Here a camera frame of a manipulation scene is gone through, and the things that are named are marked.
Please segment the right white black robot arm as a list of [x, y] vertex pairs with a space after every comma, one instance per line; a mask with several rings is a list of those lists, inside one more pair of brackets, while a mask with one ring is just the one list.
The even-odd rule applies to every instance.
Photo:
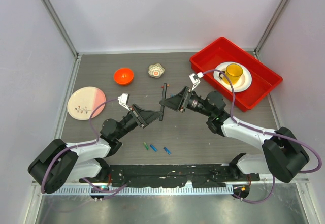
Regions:
[[285, 127], [264, 129], [232, 118], [225, 110], [223, 96], [217, 91], [202, 98], [184, 87], [178, 94], [162, 99], [160, 104], [174, 111], [189, 109], [203, 114], [208, 117], [206, 124], [212, 133], [240, 140], [261, 151], [261, 154], [239, 156], [229, 168], [231, 178], [236, 181], [254, 173], [271, 174], [289, 183], [310, 160], [303, 147], [295, 142], [291, 130]]

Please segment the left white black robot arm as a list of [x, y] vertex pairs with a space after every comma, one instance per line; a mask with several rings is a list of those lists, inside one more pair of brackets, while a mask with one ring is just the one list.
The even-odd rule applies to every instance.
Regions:
[[108, 177], [104, 159], [119, 150], [122, 146], [120, 139], [136, 127], [145, 128], [162, 115], [162, 111], [145, 110], [132, 104], [121, 121], [105, 120], [99, 137], [94, 140], [65, 143], [62, 139], [54, 139], [32, 161], [27, 171], [46, 194], [56, 192], [67, 181], [82, 178], [102, 183]]

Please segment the black remote control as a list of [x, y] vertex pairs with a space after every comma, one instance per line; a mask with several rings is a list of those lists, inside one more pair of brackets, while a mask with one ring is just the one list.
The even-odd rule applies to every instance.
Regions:
[[[162, 97], [161, 97], [162, 100], [165, 100], [166, 99], [168, 86], [169, 86], [169, 84], [167, 84], [167, 83], [164, 83], [163, 86], [162, 86]], [[160, 106], [160, 111], [162, 113], [164, 113], [164, 110], [165, 110], [165, 106], [164, 105], [161, 105]], [[164, 118], [164, 115], [161, 115], [160, 118], [159, 118], [159, 120], [160, 121], [163, 121], [163, 118]]]

